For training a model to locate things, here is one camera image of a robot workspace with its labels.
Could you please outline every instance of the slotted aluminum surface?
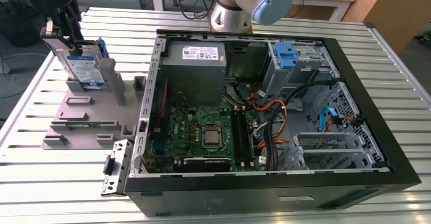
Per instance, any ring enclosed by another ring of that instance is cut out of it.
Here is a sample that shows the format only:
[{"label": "slotted aluminum surface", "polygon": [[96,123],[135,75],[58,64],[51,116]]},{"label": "slotted aluminum surface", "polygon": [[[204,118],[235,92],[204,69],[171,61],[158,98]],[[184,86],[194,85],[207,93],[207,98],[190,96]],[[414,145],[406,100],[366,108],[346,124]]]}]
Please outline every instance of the slotted aluminum surface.
[{"label": "slotted aluminum surface", "polygon": [[[116,70],[124,80],[131,80],[148,70],[155,30],[207,31],[208,21],[187,21],[174,12],[90,8],[82,27],[87,39],[103,37],[118,61]],[[271,26],[254,25],[254,32],[338,39],[423,183],[346,210],[164,217],[152,221],[431,223],[431,111],[420,99],[426,99],[420,87],[411,84],[411,78],[407,81],[408,74],[400,73],[406,72],[403,65],[394,55],[388,57],[383,41],[359,23],[283,19]],[[50,54],[1,129],[0,223],[146,221],[148,218],[127,197],[100,197],[102,169],[110,150],[40,148],[67,90],[64,80],[66,71]]]}]

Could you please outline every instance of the black ram slot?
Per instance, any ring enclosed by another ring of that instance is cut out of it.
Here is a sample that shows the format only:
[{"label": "black ram slot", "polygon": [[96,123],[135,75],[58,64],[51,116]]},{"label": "black ram slot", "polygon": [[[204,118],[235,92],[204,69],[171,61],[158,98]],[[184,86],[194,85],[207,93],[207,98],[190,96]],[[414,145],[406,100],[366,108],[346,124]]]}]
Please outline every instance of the black ram slot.
[{"label": "black ram slot", "polygon": [[231,130],[232,130],[232,139],[234,139],[234,155],[235,155],[235,164],[242,165],[244,163],[243,151],[242,151],[242,139],[239,131],[239,121],[238,121],[238,111],[231,111]]},{"label": "black ram slot", "polygon": [[238,112],[238,122],[238,127],[240,131],[243,161],[246,163],[246,166],[252,166],[254,163],[251,158],[251,145],[248,140],[248,125],[246,120],[246,112],[243,110]]}]

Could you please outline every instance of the blue cable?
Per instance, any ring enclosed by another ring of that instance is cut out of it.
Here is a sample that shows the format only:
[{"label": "blue cable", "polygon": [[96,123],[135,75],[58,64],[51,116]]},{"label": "blue cable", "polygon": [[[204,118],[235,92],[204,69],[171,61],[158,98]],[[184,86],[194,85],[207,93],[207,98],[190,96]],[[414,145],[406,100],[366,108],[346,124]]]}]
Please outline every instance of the blue cable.
[{"label": "blue cable", "polygon": [[0,96],[0,99],[11,98],[11,97],[13,97],[13,96],[16,96],[16,95],[19,95],[19,94],[24,93],[24,91],[26,91],[26,90],[20,91],[20,92],[17,92],[17,93],[15,93],[15,94],[7,95],[7,96]]},{"label": "blue cable", "polygon": [[326,105],[323,108],[322,108],[322,110],[320,110],[320,114],[319,114],[319,125],[320,125],[320,129],[322,129],[322,131],[324,131],[324,112],[326,112],[326,110],[330,110],[330,113],[331,113],[331,115],[335,117],[335,116],[338,116],[339,118],[344,118],[344,116],[343,115],[339,115],[338,113],[336,113],[336,111],[335,111],[335,109],[334,109],[334,107],[332,106],[330,106],[330,105]]}]

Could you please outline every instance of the cpu socket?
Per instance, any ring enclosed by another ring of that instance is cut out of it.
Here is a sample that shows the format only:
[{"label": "cpu socket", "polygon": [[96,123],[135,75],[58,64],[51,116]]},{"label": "cpu socket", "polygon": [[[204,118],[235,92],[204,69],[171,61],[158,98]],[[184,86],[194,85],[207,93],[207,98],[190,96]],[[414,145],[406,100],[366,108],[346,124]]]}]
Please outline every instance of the cpu socket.
[{"label": "cpu socket", "polygon": [[203,124],[200,128],[203,135],[202,148],[208,152],[218,151],[223,146],[222,125]]}]

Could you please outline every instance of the power supply label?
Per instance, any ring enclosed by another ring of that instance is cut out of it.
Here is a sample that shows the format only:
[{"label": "power supply label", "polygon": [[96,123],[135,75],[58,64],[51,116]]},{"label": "power supply label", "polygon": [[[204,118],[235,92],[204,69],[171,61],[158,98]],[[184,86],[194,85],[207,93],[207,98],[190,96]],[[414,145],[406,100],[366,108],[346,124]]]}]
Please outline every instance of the power supply label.
[{"label": "power supply label", "polygon": [[183,47],[183,59],[219,60],[219,49],[216,47],[186,46]]},{"label": "power supply label", "polygon": [[104,80],[100,71],[95,68],[95,58],[86,56],[67,56],[70,67],[86,86],[99,88]]}]

